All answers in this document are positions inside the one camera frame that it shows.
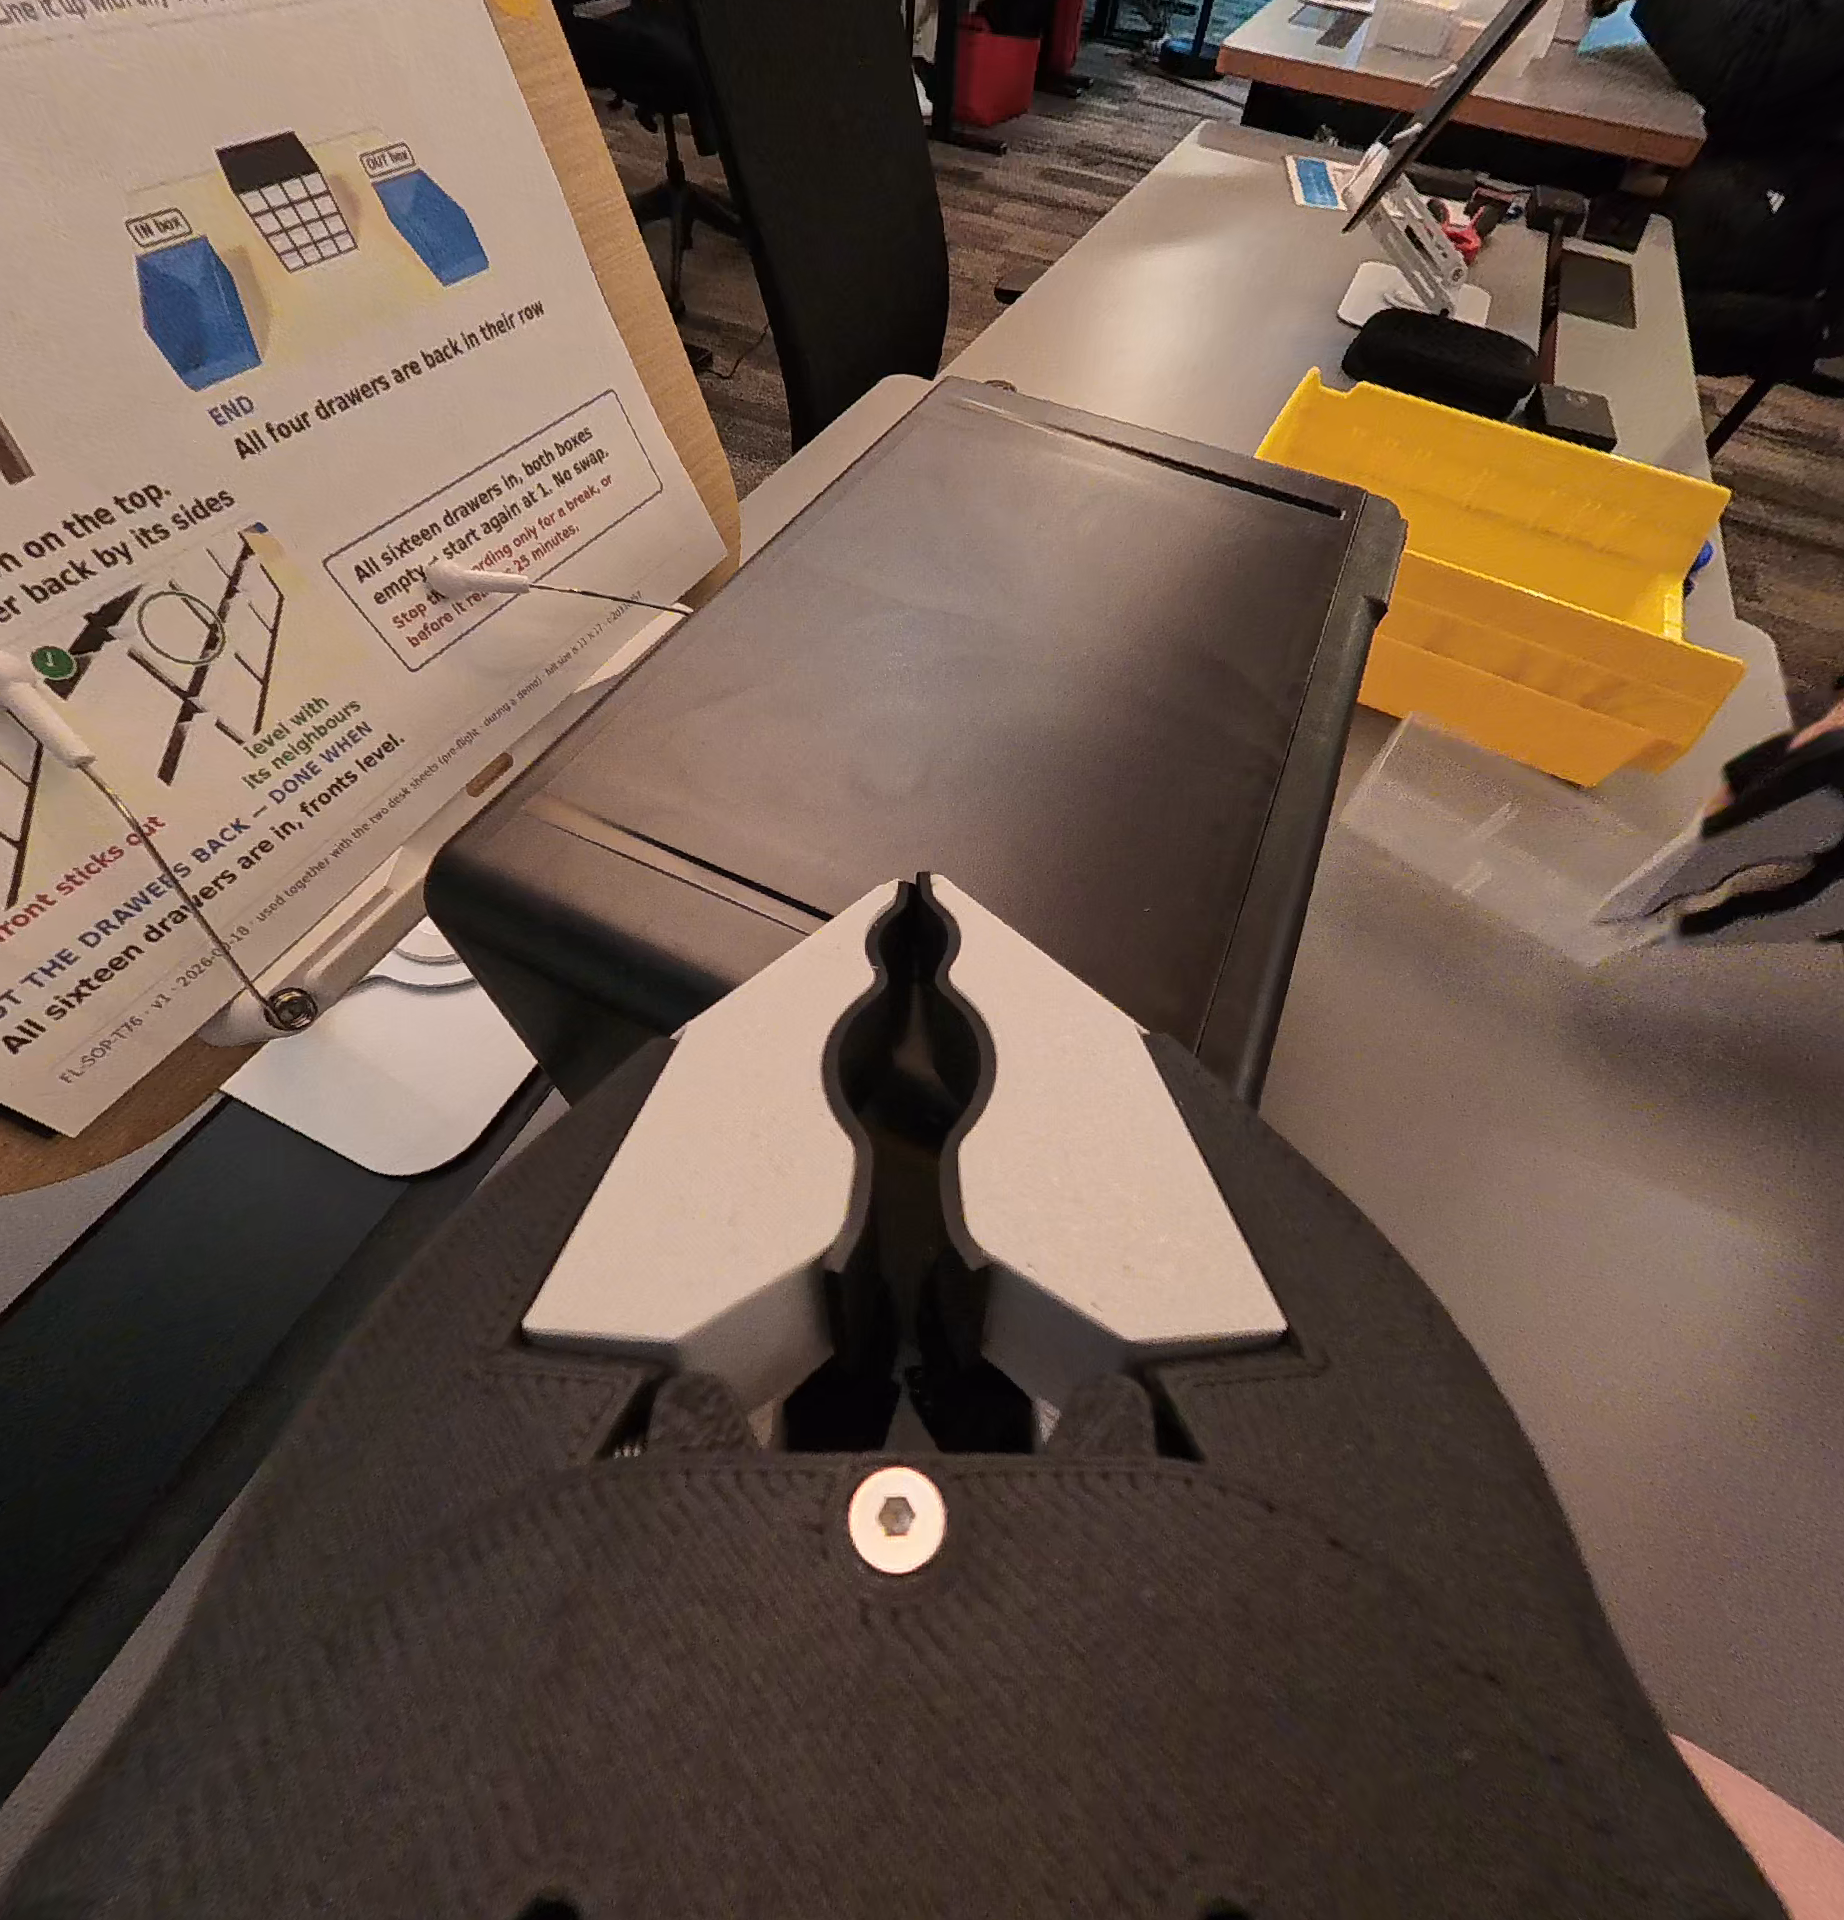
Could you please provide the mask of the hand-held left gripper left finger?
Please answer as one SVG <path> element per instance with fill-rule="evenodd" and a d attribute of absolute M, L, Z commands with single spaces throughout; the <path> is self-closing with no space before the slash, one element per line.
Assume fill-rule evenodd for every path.
<path fill-rule="evenodd" d="M 790 1396 L 833 1351 L 827 1279 L 862 1232 L 848 1024 L 888 989 L 886 881 L 682 1027 L 536 1298 L 525 1343 Z"/>

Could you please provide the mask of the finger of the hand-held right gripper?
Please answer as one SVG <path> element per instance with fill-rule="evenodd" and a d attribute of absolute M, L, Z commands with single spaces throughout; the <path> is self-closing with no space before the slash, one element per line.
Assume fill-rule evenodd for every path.
<path fill-rule="evenodd" d="M 1711 875 L 1700 893 L 1774 890 L 1807 877 L 1844 842 L 1844 794 L 1804 792 L 1770 806 L 1728 803 L 1703 821 Z"/>
<path fill-rule="evenodd" d="M 1844 862 L 1776 860 L 1733 875 L 1658 864 L 1607 897 L 1597 924 L 1641 928 L 1661 947 L 1844 944 Z"/>

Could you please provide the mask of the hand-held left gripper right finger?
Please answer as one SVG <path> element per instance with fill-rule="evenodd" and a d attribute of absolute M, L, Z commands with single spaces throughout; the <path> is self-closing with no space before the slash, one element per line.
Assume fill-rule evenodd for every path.
<path fill-rule="evenodd" d="M 1278 1343 L 1289 1323 L 1164 1081 L 1149 1032 L 957 884 L 936 995 L 974 1036 L 945 1221 L 984 1275 L 984 1356 L 1031 1399 Z"/>

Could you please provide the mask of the clear plastic drawer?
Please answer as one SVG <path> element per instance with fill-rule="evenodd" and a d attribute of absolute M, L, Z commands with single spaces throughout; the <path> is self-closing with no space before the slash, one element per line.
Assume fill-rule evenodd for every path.
<path fill-rule="evenodd" d="M 1661 840 L 1583 792 L 1426 718 L 1394 726 L 1338 821 L 1407 875 L 1577 967 L 1665 938 L 1655 917 L 1601 917 Z"/>

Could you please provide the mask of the black drawer cabinet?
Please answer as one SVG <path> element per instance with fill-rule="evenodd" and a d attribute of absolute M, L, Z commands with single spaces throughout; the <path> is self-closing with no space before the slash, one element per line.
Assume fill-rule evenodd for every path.
<path fill-rule="evenodd" d="M 438 854 L 431 922 L 563 1100 L 940 875 L 1260 1100 L 1383 497 L 945 380 Z"/>

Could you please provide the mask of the white flat stand base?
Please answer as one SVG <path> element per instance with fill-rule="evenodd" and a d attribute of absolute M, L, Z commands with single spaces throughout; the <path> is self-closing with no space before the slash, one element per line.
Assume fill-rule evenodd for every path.
<path fill-rule="evenodd" d="M 475 1146 L 534 1069 L 445 935 L 419 919 L 304 1038 L 262 1047 L 223 1091 L 364 1171 L 413 1177 Z"/>

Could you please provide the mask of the yellow plastic bin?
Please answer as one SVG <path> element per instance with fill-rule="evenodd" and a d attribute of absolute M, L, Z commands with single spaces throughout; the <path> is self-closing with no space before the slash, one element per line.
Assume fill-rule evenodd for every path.
<path fill-rule="evenodd" d="M 1683 585 L 1731 500 L 1713 482 L 1320 372 L 1257 455 L 1406 519 L 1367 707 L 1593 788 L 1673 767 L 1746 678 L 1685 623 Z"/>

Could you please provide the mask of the black oval case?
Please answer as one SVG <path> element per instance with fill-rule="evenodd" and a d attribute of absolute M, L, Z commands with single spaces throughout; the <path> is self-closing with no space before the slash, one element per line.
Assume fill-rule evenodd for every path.
<path fill-rule="evenodd" d="M 1505 421 L 1540 381 L 1538 351 L 1511 332 L 1386 307 L 1353 330 L 1349 383 L 1373 383 L 1449 409 Z"/>

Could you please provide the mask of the black mallet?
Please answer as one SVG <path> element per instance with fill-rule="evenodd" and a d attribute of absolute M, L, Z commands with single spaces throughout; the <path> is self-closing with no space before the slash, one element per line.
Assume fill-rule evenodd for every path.
<path fill-rule="evenodd" d="M 1538 372 L 1536 381 L 1552 383 L 1558 380 L 1558 343 L 1562 315 L 1562 274 L 1567 244 L 1583 232 L 1588 223 L 1588 200 L 1562 186 L 1534 186 L 1526 202 L 1526 228 L 1545 240 L 1542 286 L 1540 286 L 1540 334 L 1538 334 Z"/>

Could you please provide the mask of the white tablet stand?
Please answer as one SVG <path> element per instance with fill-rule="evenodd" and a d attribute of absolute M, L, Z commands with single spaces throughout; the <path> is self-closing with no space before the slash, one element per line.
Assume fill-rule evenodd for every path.
<path fill-rule="evenodd" d="M 1456 317 L 1485 327 L 1490 317 L 1490 293 L 1462 273 L 1460 258 L 1444 239 L 1437 217 L 1441 200 L 1424 195 L 1406 181 L 1367 222 L 1383 253 L 1351 277 L 1337 319 L 1361 329 L 1386 307 Z"/>

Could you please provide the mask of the dark tablet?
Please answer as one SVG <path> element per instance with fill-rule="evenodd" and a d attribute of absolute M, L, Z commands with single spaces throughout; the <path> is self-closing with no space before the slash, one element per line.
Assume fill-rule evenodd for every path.
<path fill-rule="evenodd" d="M 1386 198 L 1406 183 L 1407 168 L 1426 154 L 1440 132 L 1456 117 L 1456 110 L 1509 59 L 1547 8 L 1547 3 L 1505 5 L 1481 28 L 1462 59 L 1437 75 L 1424 104 L 1407 121 L 1391 126 L 1386 138 L 1367 148 L 1353 173 L 1340 186 L 1344 232 L 1367 226 Z"/>

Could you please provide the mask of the instruction sheet on stand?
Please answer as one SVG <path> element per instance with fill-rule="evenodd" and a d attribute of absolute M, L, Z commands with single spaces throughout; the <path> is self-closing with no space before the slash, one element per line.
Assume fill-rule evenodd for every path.
<path fill-rule="evenodd" d="M 733 469 L 697 388 L 680 323 L 670 317 L 657 286 L 627 191 L 604 144 L 560 19 L 551 5 L 486 5 L 484 13 L 529 112 L 532 140 L 543 148 L 568 207 L 608 319 L 723 541 L 716 563 L 680 593 L 683 609 L 700 609 L 730 584 L 741 562 L 741 515 Z M 482 750 L 468 769 L 464 794 L 423 823 L 408 851 L 391 855 L 363 877 L 349 897 L 287 949 L 285 962 L 307 949 L 310 962 L 328 958 L 334 965 L 334 977 L 344 991 L 355 989 L 364 965 L 378 962 L 394 936 L 423 917 L 423 891 L 434 855 L 507 795 L 520 777 L 591 710 L 603 687 L 648 653 L 676 621 L 674 614 L 651 615 L 636 635 L 621 637 L 621 645 L 591 667 L 588 678 L 514 748 Z M 0 1106 L 0 1199 L 59 1188 L 112 1168 L 196 1117 L 249 1055 L 246 1044 L 225 1044 L 223 1064 L 213 1065 L 211 1049 L 214 1049 L 213 1033 L 187 1039 L 170 1064 L 155 1065 L 145 1081 L 129 1088 L 117 1106 L 94 1119 L 78 1138 L 45 1138 L 32 1123 Z"/>

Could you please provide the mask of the black office chair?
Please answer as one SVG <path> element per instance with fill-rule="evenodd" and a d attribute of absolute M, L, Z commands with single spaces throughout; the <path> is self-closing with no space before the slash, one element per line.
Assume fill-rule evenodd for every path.
<path fill-rule="evenodd" d="M 892 376 L 933 380 L 951 268 L 894 3 L 682 16 L 779 364 L 790 449 Z"/>

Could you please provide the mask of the black chair base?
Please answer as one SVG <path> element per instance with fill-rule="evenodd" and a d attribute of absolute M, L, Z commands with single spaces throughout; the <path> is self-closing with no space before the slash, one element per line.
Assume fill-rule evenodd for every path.
<path fill-rule="evenodd" d="M 627 113 L 665 144 L 657 185 L 627 200 L 639 228 L 669 228 L 666 300 L 685 319 L 683 264 L 698 228 L 744 240 L 741 217 L 718 193 L 688 177 L 682 134 L 700 157 L 718 157 L 718 125 L 682 5 L 557 3 L 576 73 L 594 105 Z"/>

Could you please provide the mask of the red bin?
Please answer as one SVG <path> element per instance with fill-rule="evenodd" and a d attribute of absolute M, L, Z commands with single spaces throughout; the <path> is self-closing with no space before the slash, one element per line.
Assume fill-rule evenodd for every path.
<path fill-rule="evenodd" d="M 1035 95 L 1076 98 L 1089 3 L 959 5 L 957 128 L 992 128 L 1031 112 Z"/>

